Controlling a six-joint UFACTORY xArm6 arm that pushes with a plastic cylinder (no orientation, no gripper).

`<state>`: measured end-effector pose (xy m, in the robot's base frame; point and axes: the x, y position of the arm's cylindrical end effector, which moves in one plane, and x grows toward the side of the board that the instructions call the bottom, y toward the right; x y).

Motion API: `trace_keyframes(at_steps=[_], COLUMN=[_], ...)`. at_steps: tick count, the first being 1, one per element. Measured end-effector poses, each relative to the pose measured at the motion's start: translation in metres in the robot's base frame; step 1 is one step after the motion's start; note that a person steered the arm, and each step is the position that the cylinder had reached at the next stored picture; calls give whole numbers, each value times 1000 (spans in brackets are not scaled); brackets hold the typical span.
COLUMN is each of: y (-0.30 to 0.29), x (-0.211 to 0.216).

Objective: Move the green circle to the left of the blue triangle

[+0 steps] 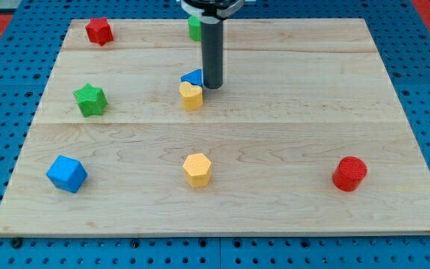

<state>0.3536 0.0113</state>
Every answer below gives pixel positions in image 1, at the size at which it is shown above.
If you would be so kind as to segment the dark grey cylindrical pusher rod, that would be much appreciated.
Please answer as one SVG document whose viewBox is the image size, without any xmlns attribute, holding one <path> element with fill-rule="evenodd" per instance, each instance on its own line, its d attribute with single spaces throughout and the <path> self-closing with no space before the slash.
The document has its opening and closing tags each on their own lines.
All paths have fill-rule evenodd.
<svg viewBox="0 0 430 269">
<path fill-rule="evenodd" d="M 209 89 L 223 84 L 223 22 L 201 23 L 203 83 Z"/>
</svg>

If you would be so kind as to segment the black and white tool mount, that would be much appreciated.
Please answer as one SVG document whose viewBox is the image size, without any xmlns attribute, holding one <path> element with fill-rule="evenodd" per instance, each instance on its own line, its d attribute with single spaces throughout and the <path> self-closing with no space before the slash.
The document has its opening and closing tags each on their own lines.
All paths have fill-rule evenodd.
<svg viewBox="0 0 430 269">
<path fill-rule="evenodd" d="M 220 22 L 236 13 L 244 0 L 180 0 L 182 9 L 200 22 Z"/>
</svg>

